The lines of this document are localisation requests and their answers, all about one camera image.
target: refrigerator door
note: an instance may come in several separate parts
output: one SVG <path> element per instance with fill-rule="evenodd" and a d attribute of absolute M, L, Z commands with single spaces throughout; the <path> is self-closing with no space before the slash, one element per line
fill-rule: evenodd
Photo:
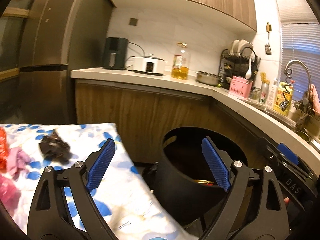
<path fill-rule="evenodd" d="M 22 37 L 20 67 L 68 63 L 76 1 L 34 1 Z"/>
<path fill-rule="evenodd" d="M 31 124 L 69 123 L 67 70 L 20 73 L 23 120 Z"/>

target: pink utensil holder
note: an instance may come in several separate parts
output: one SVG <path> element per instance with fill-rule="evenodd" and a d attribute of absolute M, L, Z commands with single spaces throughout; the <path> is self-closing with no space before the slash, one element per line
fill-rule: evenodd
<path fill-rule="evenodd" d="M 230 82 L 229 94 L 238 98 L 246 99 L 249 97 L 252 81 L 247 83 L 247 79 L 233 76 Z"/>

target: stainless steel pot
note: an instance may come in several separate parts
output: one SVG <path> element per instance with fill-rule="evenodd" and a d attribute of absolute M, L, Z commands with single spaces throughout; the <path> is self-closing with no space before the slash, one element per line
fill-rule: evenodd
<path fill-rule="evenodd" d="M 207 73 L 207 72 L 203 72 L 203 71 L 198 71 L 196 81 L 203 83 L 203 84 L 216 86 L 219 84 L 220 78 L 221 78 L 220 76 L 215 75 L 215 74 L 211 74 L 211 73 Z"/>

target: yellow oil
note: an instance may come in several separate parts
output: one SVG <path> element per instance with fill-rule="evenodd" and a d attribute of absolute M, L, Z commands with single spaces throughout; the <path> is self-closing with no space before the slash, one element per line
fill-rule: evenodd
<path fill-rule="evenodd" d="M 179 78 L 186 80 L 188 79 L 189 68 L 181 66 L 180 68 L 172 68 L 171 76 L 174 78 Z"/>

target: screw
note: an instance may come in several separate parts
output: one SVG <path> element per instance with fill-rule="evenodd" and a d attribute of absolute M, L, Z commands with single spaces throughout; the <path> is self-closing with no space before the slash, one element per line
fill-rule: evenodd
<path fill-rule="evenodd" d="M 242 162 L 241 161 L 234 161 L 233 163 L 236 167 L 241 167 L 242 166 Z"/>
<path fill-rule="evenodd" d="M 271 167 L 269 167 L 269 166 L 265 166 L 264 169 L 266 170 L 266 172 L 271 172 L 272 171 Z"/>
<path fill-rule="evenodd" d="M 80 168 L 80 167 L 82 167 L 82 165 L 83 165 L 83 162 L 81 162 L 81 161 L 75 163 L 76 168 Z"/>
<path fill-rule="evenodd" d="M 46 166 L 45 168 L 44 168 L 44 171 L 45 172 L 50 172 L 52 170 L 52 167 L 51 166 Z"/>

